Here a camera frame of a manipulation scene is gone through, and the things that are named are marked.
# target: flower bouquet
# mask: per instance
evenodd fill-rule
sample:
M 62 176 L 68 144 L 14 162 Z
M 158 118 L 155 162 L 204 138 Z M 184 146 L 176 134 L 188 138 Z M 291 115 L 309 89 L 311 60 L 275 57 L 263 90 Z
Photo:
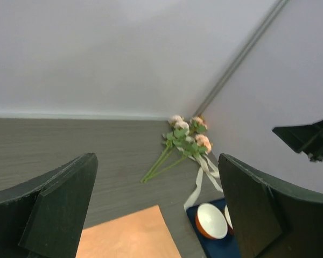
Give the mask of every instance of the flower bouquet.
M 148 180 L 169 170 L 186 158 L 198 161 L 201 164 L 204 161 L 202 157 L 204 156 L 208 159 L 207 154 L 212 150 L 212 143 L 204 135 L 208 127 L 202 117 L 193 117 L 189 122 L 186 122 L 181 116 L 173 116 L 168 122 L 172 132 L 163 134 L 162 144 L 165 145 L 165 149 L 141 179 L 142 183 L 146 183 Z M 180 152 L 181 158 L 171 165 L 158 170 L 174 150 Z

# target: white ribbon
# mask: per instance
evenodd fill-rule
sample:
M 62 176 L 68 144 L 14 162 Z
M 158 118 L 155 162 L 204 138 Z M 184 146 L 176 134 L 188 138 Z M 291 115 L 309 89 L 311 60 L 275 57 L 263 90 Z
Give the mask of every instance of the white ribbon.
M 223 192 L 222 188 L 219 186 L 219 184 L 215 180 L 215 178 L 220 178 L 219 170 L 218 170 L 217 166 L 214 165 L 212 163 L 212 161 L 210 161 L 210 159 L 207 156 L 204 156 L 204 157 L 207 160 L 208 165 L 213 169 L 213 171 L 210 171 L 209 170 L 208 165 L 207 165 L 207 162 L 202 157 L 199 157 L 197 159 L 194 159 L 193 157 L 189 157 L 190 159 L 192 159 L 194 161 L 197 161 L 200 164 L 201 167 L 199 168 L 198 175 L 197 175 L 196 181 L 195 181 L 196 188 L 190 194 L 190 196 L 188 197 L 187 201 L 183 205 L 185 211 L 189 207 L 194 206 L 196 200 L 200 196 L 201 186 L 202 186 L 202 179 L 203 179 L 203 172 L 206 173 L 206 175 L 208 176 L 209 180 L 212 182 L 212 184 L 215 187 L 215 189 L 217 191 L 219 191 L 219 192 Z

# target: wall trim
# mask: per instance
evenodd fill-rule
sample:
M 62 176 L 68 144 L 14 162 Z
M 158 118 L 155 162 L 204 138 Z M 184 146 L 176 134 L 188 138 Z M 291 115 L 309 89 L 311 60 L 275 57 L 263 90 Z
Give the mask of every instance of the wall trim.
M 136 120 L 167 121 L 168 117 L 123 116 L 115 114 L 39 114 L 39 113 L 0 113 L 3 119 L 71 119 L 71 120 Z
M 219 80 L 216 83 L 216 85 L 214 86 L 214 88 L 210 91 L 210 93 L 207 95 L 205 100 L 202 102 L 202 104 L 196 110 L 194 116 L 198 116 L 198 115 L 202 114 L 205 111 L 205 109 L 210 105 L 210 103 L 213 101 L 213 99 L 216 97 L 216 95 L 219 93 L 219 91 L 225 86 L 225 84 L 231 78 L 233 73 L 237 70 L 237 68 L 240 66 L 240 64 L 243 62 L 243 60 L 247 57 L 249 52 L 253 49 L 255 44 L 259 41 L 261 36 L 264 34 L 264 32 L 268 29 L 268 27 L 272 24 L 272 22 L 280 14 L 280 12 L 283 10 L 285 5 L 289 1 L 290 0 L 278 0 L 273 5 L 273 7 L 267 13 L 265 18 L 262 20 L 261 24 L 257 27 L 257 29 L 248 38 L 246 43 L 243 45 L 242 49 L 233 58 L 233 61 L 230 63 L 230 65 L 225 70 L 223 75 L 219 78 Z

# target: orange-rimmed bowl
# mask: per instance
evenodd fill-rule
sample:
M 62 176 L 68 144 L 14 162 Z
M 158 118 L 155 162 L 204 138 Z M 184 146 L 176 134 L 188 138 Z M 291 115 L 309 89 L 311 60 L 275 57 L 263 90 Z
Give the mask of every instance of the orange-rimmed bowl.
M 195 224 L 200 233 L 209 239 L 223 239 L 228 232 L 228 224 L 222 212 L 210 203 L 199 206 Z

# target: artificial flower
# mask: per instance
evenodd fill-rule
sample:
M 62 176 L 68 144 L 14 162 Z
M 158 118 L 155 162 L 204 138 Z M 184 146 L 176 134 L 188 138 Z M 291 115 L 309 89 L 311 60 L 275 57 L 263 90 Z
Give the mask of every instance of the artificial flower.
M 183 121 L 183 118 L 179 115 L 175 115 L 175 116 L 172 116 L 169 120 L 168 120 L 168 123 L 170 125 L 174 125 L 175 123 L 177 122 L 181 122 Z
M 212 144 L 209 141 L 204 142 L 203 146 L 205 146 L 207 148 L 206 154 L 208 154 L 212 151 Z
M 192 137 L 190 137 L 190 136 L 187 136 L 186 138 L 185 138 L 185 140 L 187 141 L 187 142 L 194 142 L 195 140 L 194 140 L 194 138 L 192 138 Z
M 175 123 L 174 128 L 177 128 L 177 129 L 187 129 L 186 134 L 189 134 L 189 124 L 187 122 L 178 121 L 178 122 Z
M 195 136 L 195 141 L 199 146 L 202 146 L 205 142 L 208 142 L 210 144 L 209 138 L 203 134 L 197 134 Z
M 203 125 L 206 128 L 206 130 L 208 129 L 208 126 L 201 117 L 193 117 L 190 121 L 192 120 L 198 122 L 199 125 Z

